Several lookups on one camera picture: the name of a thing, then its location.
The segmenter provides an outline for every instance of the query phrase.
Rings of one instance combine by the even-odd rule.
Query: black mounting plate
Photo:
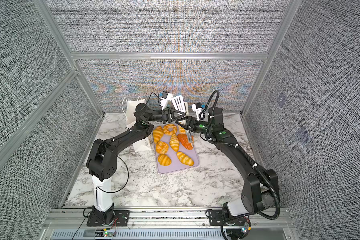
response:
[[[126,227],[129,220],[129,210],[113,210],[115,217],[117,217],[116,227]],[[102,225],[97,219],[96,216],[92,216],[92,212],[89,215],[88,222],[86,224],[89,227],[111,227]]]
[[[208,209],[207,214],[208,214],[208,218],[209,218],[209,225],[211,225],[211,226],[220,226],[221,222],[223,222],[225,220],[222,210]],[[240,226],[240,225],[244,225],[244,223],[246,221],[247,221],[246,218],[242,217],[242,218],[235,219],[234,223],[236,223],[235,225]]]

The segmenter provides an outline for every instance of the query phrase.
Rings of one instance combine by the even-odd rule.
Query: purple tray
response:
[[[177,126],[176,135],[178,135],[179,134],[178,125],[177,124],[175,124],[175,125]],[[179,170],[183,170],[183,169],[187,169],[187,168],[191,168],[191,167],[196,167],[199,165],[199,157],[197,156],[195,146],[193,146],[192,150],[188,150],[180,143],[179,152],[185,153],[187,156],[192,158],[193,162],[195,162],[195,164],[193,164],[193,166],[185,165],[185,164],[181,163],[181,161],[177,158],[176,152],[173,151],[173,149],[169,145],[170,139],[171,139],[171,136],[166,135],[166,134],[164,134],[164,136],[160,139],[160,141],[163,141],[168,144],[169,148],[168,148],[168,151],[166,152],[166,155],[172,161],[172,163],[169,166],[162,166],[162,165],[160,165],[160,163],[158,163],[157,157],[159,156],[159,154],[156,152],[156,144],[153,143],[154,144],[154,153],[156,154],[156,165],[157,165],[157,170],[159,173],[165,174],[165,173],[175,172],[175,171],[179,171]]]

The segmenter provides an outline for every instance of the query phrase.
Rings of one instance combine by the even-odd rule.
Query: white paper bag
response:
[[[146,101],[145,101],[145,99],[142,99],[141,97],[138,97],[137,101],[126,101],[126,112],[124,112],[123,103],[125,100],[126,100],[126,98],[124,98],[121,103],[121,109],[123,110],[123,113],[125,115],[126,127],[131,128],[136,123],[136,117],[134,116],[134,112],[136,111],[136,106],[139,103],[146,103]],[[139,140],[139,141],[133,143],[133,148],[134,148],[135,152],[152,150],[151,144],[149,142],[149,137],[146,137],[143,140]]]

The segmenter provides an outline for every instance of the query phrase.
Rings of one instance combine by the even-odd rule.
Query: bread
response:
[[[172,136],[172,134],[177,132],[177,127],[173,123],[169,123],[164,126],[163,131],[166,135]]]
[[[186,134],[178,134],[177,138],[179,139],[179,141],[181,142],[181,144],[188,150],[192,150],[193,149],[193,136],[192,136],[192,142],[188,141],[188,137]]]
[[[180,125],[179,125],[179,133],[186,134],[185,129],[183,127],[181,127]]]
[[[169,140],[169,145],[171,145],[171,148],[173,149],[173,151],[175,151],[175,152],[179,151],[180,142],[179,142],[179,139],[177,138],[176,134],[172,134],[172,137]]]
[[[168,144],[163,141],[159,141],[156,144],[156,152],[159,154],[166,153],[168,151],[168,148],[169,148]]]
[[[162,166],[168,166],[172,163],[171,159],[166,154],[160,154],[157,157],[158,163]]]
[[[153,130],[152,133],[153,133],[153,141],[156,144],[164,136],[164,131],[163,131],[163,128],[161,126],[156,127],[156,129]]]
[[[176,155],[182,164],[189,165],[189,166],[193,166],[193,164],[195,164],[195,162],[193,162],[192,158],[188,157],[183,152],[177,152]]]

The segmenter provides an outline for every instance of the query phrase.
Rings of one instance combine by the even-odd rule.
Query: marble tabletop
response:
[[[253,156],[239,114],[225,113],[224,124]],[[124,115],[107,113],[96,139],[105,140],[124,131]],[[192,135],[200,164],[178,172],[160,174],[153,151],[135,152],[133,146],[123,150],[119,156],[128,166],[129,181],[123,190],[112,194],[115,206],[218,207],[239,197],[244,180],[233,163],[213,144],[202,140],[198,134]],[[117,161],[112,191],[120,189],[127,179],[123,162]],[[94,198],[93,182],[84,162],[65,205],[91,206]]]

